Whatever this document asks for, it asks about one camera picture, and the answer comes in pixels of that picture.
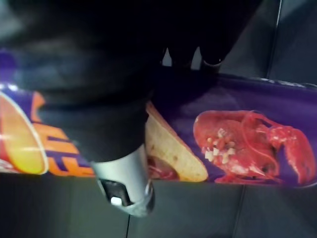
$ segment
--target dark clothing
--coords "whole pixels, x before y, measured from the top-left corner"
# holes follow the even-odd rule
[[[62,128],[87,160],[114,160],[144,142],[151,91],[146,75],[159,63],[163,48],[172,49],[187,31],[207,41],[201,46],[217,35],[210,55],[221,45],[215,55],[224,58],[260,0],[229,1],[238,2],[239,8],[222,6],[232,9],[231,21],[214,3],[212,12],[221,18],[204,22],[206,31],[216,29],[209,38],[200,34],[200,27],[197,32],[188,25],[202,6],[208,12],[194,2],[7,0],[0,3],[0,46],[16,56],[18,86],[44,96],[46,104],[39,111],[43,121]],[[183,10],[187,7],[193,10],[190,15]]]

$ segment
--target taco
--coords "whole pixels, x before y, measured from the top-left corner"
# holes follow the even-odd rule
[[[177,171],[180,181],[206,180],[208,173],[204,164],[164,120],[152,103],[148,103],[147,112],[149,114],[146,123],[148,155],[160,158],[172,166]]]

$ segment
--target gray floor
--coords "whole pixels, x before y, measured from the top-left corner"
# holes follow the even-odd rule
[[[307,7],[313,1],[284,0],[283,27],[296,12],[303,21],[309,19],[314,23],[312,14],[299,14],[298,10],[313,12],[313,7]],[[312,62],[316,60],[312,59],[317,59],[317,51],[297,50],[297,61],[290,62],[296,47],[294,43],[286,45],[283,40],[289,40],[287,36],[291,37],[292,31],[289,27],[283,28],[274,37],[278,9],[279,1],[264,1],[226,58],[221,72],[255,77],[269,74],[274,79],[289,81],[302,80],[300,75],[304,72],[305,80],[314,81]],[[308,34],[311,27],[308,24],[301,31]],[[314,37],[295,38],[296,46],[308,44],[312,47],[313,40],[317,42]],[[306,55],[311,58],[303,61]],[[195,59],[192,66],[197,69],[199,51]],[[166,55],[164,63],[169,64],[168,60]],[[299,65],[301,71],[296,73],[296,67],[295,72],[288,71],[289,65],[292,68]],[[93,179],[0,175],[1,237],[316,237],[316,188],[292,190],[158,181],[155,189],[155,211],[147,219],[136,219],[105,203]]]

